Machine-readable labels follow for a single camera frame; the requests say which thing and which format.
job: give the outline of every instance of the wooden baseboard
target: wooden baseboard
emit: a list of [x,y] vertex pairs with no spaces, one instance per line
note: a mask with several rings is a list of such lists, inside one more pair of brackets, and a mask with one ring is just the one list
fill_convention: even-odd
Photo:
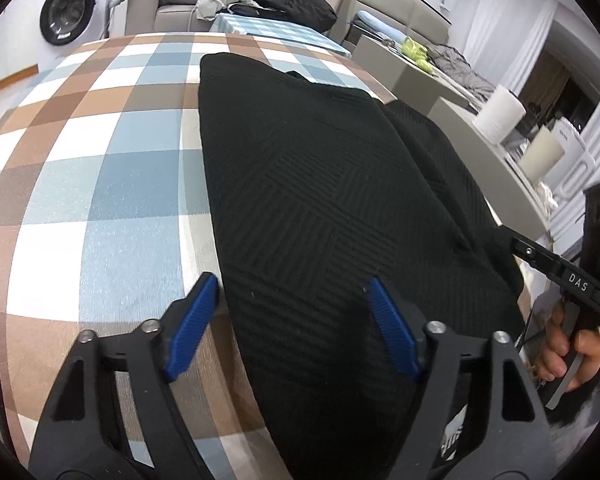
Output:
[[22,81],[23,79],[35,76],[37,73],[37,65],[27,66],[26,68],[20,70],[19,72],[16,72],[15,74],[11,74],[10,76],[5,77],[4,79],[0,79],[0,90],[11,86],[14,83],[17,83],[18,81]]

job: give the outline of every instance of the washing machine door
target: washing machine door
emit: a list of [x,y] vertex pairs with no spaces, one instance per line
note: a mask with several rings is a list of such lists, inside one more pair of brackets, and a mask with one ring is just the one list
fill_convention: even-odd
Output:
[[45,0],[40,11],[40,32],[47,43],[75,41],[93,16],[95,0]]

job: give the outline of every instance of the washing machine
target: washing machine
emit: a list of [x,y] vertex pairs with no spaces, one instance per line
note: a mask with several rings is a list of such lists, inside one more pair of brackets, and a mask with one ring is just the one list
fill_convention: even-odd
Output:
[[107,0],[38,0],[38,68],[55,67],[78,46],[107,37]]

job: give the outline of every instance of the table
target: table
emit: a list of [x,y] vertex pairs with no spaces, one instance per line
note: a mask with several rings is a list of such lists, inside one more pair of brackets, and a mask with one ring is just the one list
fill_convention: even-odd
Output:
[[[1,371],[24,463],[81,329],[127,332],[160,317],[202,270],[220,276],[198,115],[200,59],[215,52],[394,99],[325,49],[236,34],[113,38],[40,73],[0,120]],[[173,390],[216,479],[289,478],[226,308]],[[147,460],[128,388],[121,397],[132,448]]]
[[389,89],[400,101],[427,115],[439,97],[466,108],[469,99],[438,76],[419,69],[376,40],[362,35],[353,61]]
[[439,98],[429,112],[478,183],[504,225],[532,240],[549,229],[549,217],[530,182],[507,162],[507,152],[494,146],[474,127],[474,115]]
[[343,46],[340,46],[335,41],[330,40],[312,28],[304,27],[297,23],[235,16],[234,14],[218,14],[213,25],[211,25],[210,31],[249,34],[250,36],[293,41],[295,43],[325,48],[334,54],[340,54],[347,59],[351,58],[351,53]]

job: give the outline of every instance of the light blue pillow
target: light blue pillow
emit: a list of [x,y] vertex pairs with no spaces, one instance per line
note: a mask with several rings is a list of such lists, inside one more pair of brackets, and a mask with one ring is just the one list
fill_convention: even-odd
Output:
[[358,17],[365,22],[369,27],[373,30],[377,30],[378,32],[382,32],[387,35],[389,38],[394,40],[397,44],[403,44],[404,40],[407,39],[407,36],[398,30],[397,28],[393,28],[391,25],[387,25],[382,20],[379,20],[374,15],[366,12],[366,10],[359,10]]

